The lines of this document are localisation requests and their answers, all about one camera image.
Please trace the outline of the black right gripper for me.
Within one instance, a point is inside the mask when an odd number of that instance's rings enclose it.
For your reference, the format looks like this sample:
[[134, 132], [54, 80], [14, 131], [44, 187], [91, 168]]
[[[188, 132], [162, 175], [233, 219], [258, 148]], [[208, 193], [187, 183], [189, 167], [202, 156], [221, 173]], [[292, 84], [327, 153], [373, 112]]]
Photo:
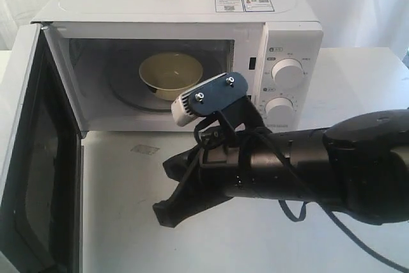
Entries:
[[198, 150], [168, 158], [162, 164], [164, 171], [179, 184], [167, 200], [153, 205], [158, 223], [175, 228], [231, 196], [271, 196], [271, 136], [265, 127], [245, 129], [229, 144], [224, 131], [212, 127]]

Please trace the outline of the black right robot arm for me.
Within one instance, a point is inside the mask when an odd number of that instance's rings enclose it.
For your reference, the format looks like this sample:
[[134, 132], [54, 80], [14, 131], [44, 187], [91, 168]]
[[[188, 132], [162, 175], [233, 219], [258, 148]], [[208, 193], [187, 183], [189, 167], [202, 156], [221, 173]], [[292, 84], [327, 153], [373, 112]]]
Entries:
[[271, 133], [243, 130], [235, 144], [220, 132], [167, 159], [177, 181], [155, 203], [159, 224], [183, 220], [235, 197], [317, 203], [374, 225], [408, 220], [408, 111], [378, 111], [330, 128]]

